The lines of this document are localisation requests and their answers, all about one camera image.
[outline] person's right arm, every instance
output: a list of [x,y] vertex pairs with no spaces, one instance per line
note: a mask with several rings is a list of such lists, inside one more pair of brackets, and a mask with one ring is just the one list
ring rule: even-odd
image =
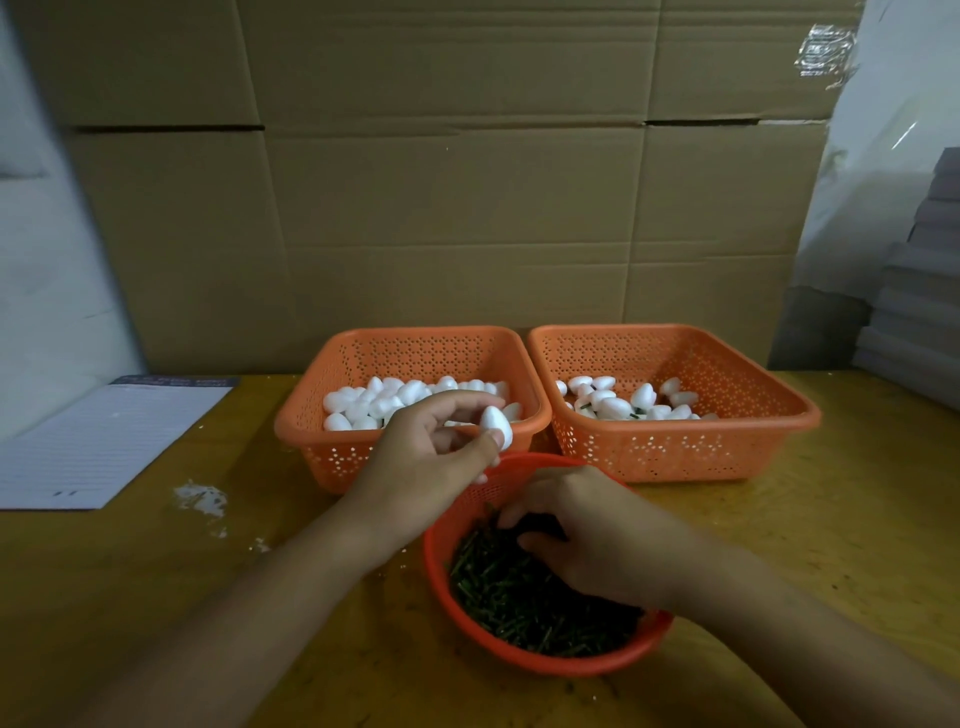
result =
[[519,542],[567,584],[699,623],[806,725],[960,725],[955,682],[594,468],[539,471],[500,526],[528,512],[563,526]]

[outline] person's right hand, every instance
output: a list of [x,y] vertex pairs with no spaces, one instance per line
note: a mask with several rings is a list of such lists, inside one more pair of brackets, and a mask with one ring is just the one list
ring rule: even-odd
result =
[[498,525],[553,514],[569,541],[530,531],[517,542],[570,587],[623,604],[683,614],[692,588],[721,548],[596,468],[537,471]]

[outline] table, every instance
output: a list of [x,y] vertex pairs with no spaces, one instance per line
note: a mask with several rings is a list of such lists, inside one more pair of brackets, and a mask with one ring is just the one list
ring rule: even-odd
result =
[[[763,476],[642,486],[671,511],[960,677],[960,416],[859,372],[782,375],[823,409]],[[22,725],[124,661],[334,501],[273,434],[296,382],[247,376],[101,511],[0,513],[0,725]],[[180,508],[213,486],[222,517]],[[252,726],[798,725],[722,644],[678,620],[616,674],[540,677],[466,638],[419,543],[337,608]]]

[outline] notepad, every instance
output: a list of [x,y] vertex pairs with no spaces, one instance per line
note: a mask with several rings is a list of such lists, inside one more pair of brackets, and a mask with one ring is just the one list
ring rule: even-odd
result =
[[122,376],[0,443],[0,510],[103,508],[236,378]]

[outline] wall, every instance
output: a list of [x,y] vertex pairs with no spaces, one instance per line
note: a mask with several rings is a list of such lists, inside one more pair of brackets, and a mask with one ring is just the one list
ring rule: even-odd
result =
[[890,247],[909,234],[943,148],[960,144],[958,37],[956,0],[868,1],[771,368],[849,364]]
[[141,371],[97,233],[0,5],[0,441]]

